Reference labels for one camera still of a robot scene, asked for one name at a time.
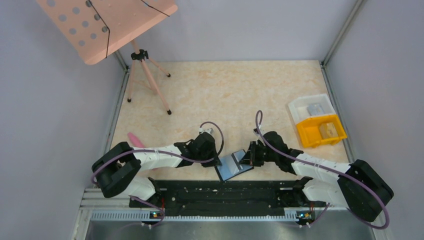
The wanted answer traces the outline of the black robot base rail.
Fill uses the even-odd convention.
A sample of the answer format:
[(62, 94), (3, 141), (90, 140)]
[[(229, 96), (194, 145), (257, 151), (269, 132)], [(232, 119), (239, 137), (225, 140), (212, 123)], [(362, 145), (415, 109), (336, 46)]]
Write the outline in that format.
[(297, 180), (157, 180), (151, 204), (167, 217), (283, 216), (289, 208), (325, 207), (309, 201)]

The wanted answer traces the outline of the black leather card holder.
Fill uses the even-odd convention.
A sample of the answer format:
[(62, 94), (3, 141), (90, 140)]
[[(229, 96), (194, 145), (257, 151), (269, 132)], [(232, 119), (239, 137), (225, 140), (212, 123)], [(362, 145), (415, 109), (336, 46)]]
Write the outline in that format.
[(233, 160), (232, 153), (226, 156), (222, 156), (219, 159), (222, 165), (215, 166), (214, 168), (221, 182), (225, 182), (242, 173), (245, 173), (254, 169), (253, 166), (249, 166), (249, 165), (242, 165), (243, 166), (242, 169), (237, 168)]

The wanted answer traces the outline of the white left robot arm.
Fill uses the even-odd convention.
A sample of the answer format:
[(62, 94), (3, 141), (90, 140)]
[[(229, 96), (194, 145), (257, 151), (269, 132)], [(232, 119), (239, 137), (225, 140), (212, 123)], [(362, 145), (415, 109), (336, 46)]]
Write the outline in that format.
[(93, 180), (105, 198), (127, 194), (141, 199), (147, 206), (160, 202), (159, 188), (142, 171), (159, 168), (183, 168), (193, 163), (214, 167), (218, 163), (216, 141), (204, 131), (195, 139), (157, 148), (131, 147), (126, 141), (118, 143), (92, 166)]

